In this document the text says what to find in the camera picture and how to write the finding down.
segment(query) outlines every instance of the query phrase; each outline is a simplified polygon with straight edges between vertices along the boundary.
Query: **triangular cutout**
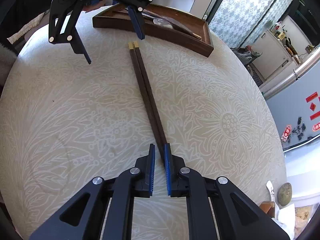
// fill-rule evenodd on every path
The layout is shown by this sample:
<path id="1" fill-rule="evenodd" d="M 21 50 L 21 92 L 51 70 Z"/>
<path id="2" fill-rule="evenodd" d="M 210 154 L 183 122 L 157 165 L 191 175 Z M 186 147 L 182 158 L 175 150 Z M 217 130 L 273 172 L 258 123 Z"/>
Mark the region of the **triangular cutout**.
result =
<path id="1" fill-rule="evenodd" d="M 68 223 L 76 227 L 80 223 L 80 219 L 84 212 L 85 206 L 90 198 L 90 193 L 83 194 L 78 198 L 65 212 L 60 216 L 62 222 Z"/>
<path id="2" fill-rule="evenodd" d="M 241 199 L 240 196 L 236 193 L 231 193 L 230 196 L 243 226 L 258 221 L 258 215 Z"/>

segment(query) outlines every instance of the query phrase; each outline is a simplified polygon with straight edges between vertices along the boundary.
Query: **brown wooden tray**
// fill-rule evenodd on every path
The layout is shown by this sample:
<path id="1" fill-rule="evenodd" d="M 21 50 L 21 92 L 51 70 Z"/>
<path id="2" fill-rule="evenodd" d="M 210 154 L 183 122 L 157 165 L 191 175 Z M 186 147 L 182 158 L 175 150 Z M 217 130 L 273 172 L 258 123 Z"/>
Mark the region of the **brown wooden tray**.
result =
<path id="1" fill-rule="evenodd" d="M 123 4 L 118 3 L 100 12 L 92 18 L 93 27 L 113 28 L 134 32 L 130 17 L 124 8 L 125 6 Z M 206 21 L 194 17 L 191 14 L 161 5 L 149 4 L 146 9 L 158 15 L 171 17 L 179 21 L 188 27 L 193 33 L 201 36 L 201 39 L 199 40 L 194 36 L 175 29 L 171 30 L 159 25 L 155 25 L 151 19 L 147 18 L 144 19 L 145 24 L 143 26 L 146 35 L 181 45 L 205 57 L 210 56 L 211 52 L 213 51 L 213 44 L 209 26 Z"/>

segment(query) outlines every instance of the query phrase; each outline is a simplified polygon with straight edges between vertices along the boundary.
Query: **red decoration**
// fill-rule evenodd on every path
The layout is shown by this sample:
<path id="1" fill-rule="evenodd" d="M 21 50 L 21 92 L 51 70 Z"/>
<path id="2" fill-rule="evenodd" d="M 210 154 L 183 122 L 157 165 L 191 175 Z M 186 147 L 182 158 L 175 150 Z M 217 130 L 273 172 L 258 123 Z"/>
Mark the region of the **red decoration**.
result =
<path id="1" fill-rule="evenodd" d="M 311 96 L 306 98 L 307 103 L 309 103 L 311 100 L 315 99 L 318 97 L 318 92 L 313 93 Z"/>
<path id="2" fill-rule="evenodd" d="M 316 109 L 316 105 L 314 103 L 311 103 L 310 109 L 314 111 Z"/>
<path id="3" fill-rule="evenodd" d="M 310 116 L 310 120 L 316 119 L 317 117 L 320 116 L 320 111 L 316 112 L 315 114 L 313 114 L 312 116 Z"/>
<path id="4" fill-rule="evenodd" d="M 313 128 L 312 128 L 312 131 L 313 131 L 313 132 L 316 132 L 316 131 L 318 131 L 318 130 L 320 130 L 320 122 L 317 123 L 317 124 L 315 124 L 315 125 L 313 126 Z"/>
<path id="5" fill-rule="evenodd" d="M 282 136 L 281 136 L 281 140 L 283 141 L 283 142 L 286 142 L 287 141 L 287 139 L 288 139 L 288 137 L 289 137 L 289 133 L 290 133 L 290 131 L 291 131 L 291 128 L 292 128 L 292 126 L 289 124 L 289 125 L 287 125 L 287 127 L 285 128 L 285 130 L 284 130 L 284 132 L 283 132 L 283 134 L 282 134 Z"/>

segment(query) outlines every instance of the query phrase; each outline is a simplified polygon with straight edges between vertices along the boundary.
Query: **round table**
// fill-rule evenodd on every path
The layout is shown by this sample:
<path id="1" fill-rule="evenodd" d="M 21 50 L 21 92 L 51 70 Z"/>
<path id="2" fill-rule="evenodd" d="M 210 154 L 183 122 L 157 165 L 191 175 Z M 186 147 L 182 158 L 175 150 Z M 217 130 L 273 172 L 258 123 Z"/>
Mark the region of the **round table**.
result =
<path id="1" fill-rule="evenodd" d="M 155 139 L 134 74 L 135 33 L 77 29 L 92 64 L 69 44 L 48 42 L 48 26 L 27 42 L 0 100 L 0 189 L 24 239 L 95 176 L 110 179 L 147 155 Z M 255 203 L 286 182 L 268 106 L 233 52 L 212 34 L 209 58 L 147 36 L 139 41 L 172 153 L 203 176 L 228 177 Z M 136 198 L 132 238 L 188 239 L 185 198 L 167 196 L 156 153 L 149 199 Z"/>

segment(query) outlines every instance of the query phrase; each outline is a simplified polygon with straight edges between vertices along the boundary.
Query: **kitchen cabinet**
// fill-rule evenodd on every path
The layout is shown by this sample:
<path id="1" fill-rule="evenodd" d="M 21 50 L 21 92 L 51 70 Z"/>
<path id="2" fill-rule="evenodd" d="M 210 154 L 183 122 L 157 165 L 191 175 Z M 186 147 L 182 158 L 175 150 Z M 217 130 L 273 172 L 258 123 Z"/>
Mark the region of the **kitchen cabinet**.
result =
<path id="1" fill-rule="evenodd" d="M 262 55 L 253 61 L 264 79 L 267 79 L 279 67 L 292 62 L 292 58 L 278 39 L 268 30 L 263 32 L 253 44 L 255 52 Z"/>

